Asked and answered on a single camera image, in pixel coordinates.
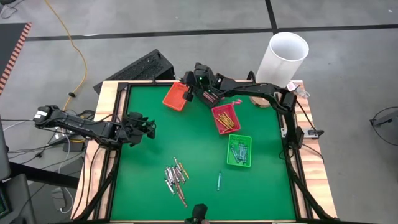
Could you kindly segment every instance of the plastic bin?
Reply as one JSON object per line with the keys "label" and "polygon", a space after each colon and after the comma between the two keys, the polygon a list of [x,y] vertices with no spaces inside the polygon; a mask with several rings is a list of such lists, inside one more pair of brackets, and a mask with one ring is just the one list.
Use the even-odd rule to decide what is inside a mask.
{"label": "plastic bin", "polygon": [[[237,162],[234,156],[234,152],[231,150],[234,147],[234,151],[238,156],[238,147],[239,144],[243,144],[246,146],[246,162]],[[228,148],[226,154],[226,163],[234,166],[242,166],[242,167],[251,167],[251,137],[250,136],[242,136],[237,134],[230,134],[228,140]]]}
{"label": "plastic bin", "polygon": [[188,91],[188,87],[179,82],[175,82],[163,99],[163,104],[176,111],[181,111],[187,102],[182,96]]}
{"label": "plastic bin", "polygon": [[[239,124],[238,117],[236,116],[235,109],[232,104],[216,106],[211,109],[211,112],[213,113],[214,121],[220,134],[228,134],[241,129],[241,125]],[[219,121],[217,121],[218,115],[223,114],[224,112],[234,123],[234,127],[232,129],[226,130],[226,128]]]}

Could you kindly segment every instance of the green mat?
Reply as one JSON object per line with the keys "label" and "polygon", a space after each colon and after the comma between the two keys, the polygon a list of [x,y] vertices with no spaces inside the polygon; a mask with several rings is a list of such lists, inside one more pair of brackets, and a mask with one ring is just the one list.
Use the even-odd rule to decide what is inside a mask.
{"label": "green mat", "polygon": [[[234,134],[252,137],[252,166],[226,164],[228,134],[219,135],[211,110],[194,98],[182,112],[162,104],[170,87],[133,87],[128,111],[137,111],[157,124],[156,138],[124,145],[113,200],[112,220],[183,220],[195,204],[208,206],[209,220],[294,220],[276,112],[255,107],[246,96],[235,105],[242,126]],[[182,185],[185,208],[167,187],[165,166],[173,157],[184,165],[189,180]],[[217,191],[218,172],[221,187]]]}

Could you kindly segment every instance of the wooden disc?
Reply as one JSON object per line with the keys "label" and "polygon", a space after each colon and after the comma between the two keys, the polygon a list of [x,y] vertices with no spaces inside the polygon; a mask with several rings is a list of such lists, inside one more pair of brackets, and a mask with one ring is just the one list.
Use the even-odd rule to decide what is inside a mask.
{"label": "wooden disc", "polygon": [[264,99],[264,98],[255,97],[255,96],[250,96],[249,98],[250,98],[251,102],[252,102],[254,105],[256,105],[256,106],[258,106],[258,107],[260,107],[260,108],[267,108],[267,107],[270,106],[268,100],[266,100],[266,99]]}

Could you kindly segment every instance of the gray floor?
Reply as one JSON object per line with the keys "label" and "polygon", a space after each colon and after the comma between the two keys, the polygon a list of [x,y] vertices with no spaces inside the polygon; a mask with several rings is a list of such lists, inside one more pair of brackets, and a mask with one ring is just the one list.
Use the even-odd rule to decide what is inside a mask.
{"label": "gray floor", "polygon": [[[270,27],[261,0],[51,0],[72,34]],[[389,0],[273,0],[279,27],[353,26],[398,23],[398,2]],[[65,35],[41,0],[25,0],[6,22],[33,22],[30,36]],[[375,113],[398,102],[398,30],[302,32],[310,54],[294,79],[311,93],[338,216],[357,222],[396,223],[398,148],[379,139],[369,125]],[[195,62],[234,78],[256,71],[272,34],[194,35],[78,40],[88,79],[70,108],[95,110],[94,84],[153,49],[174,65],[176,75]],[[3,118],[31,118],[38,106],[63,106],[83,75],[68,41],[26,42],[0,96]],[[391,141],[397,129],[387,134]],[[6,132],[11,149],[45,144],[51,133],[28,124]],[[23,162],[26,155],[16,158]],[[65,157],[60,149],[29,163],[43,167]]]}

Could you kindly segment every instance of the white bucket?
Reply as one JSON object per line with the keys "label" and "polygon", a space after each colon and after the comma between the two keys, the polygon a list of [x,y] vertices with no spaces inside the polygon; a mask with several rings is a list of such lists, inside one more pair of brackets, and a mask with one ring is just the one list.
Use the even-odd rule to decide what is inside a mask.
{"label": "white bucket", "polygon": [[262,58],[256,81],[286,87],[309,50],[307,42],[297,34],[281,32],[274,35]]}

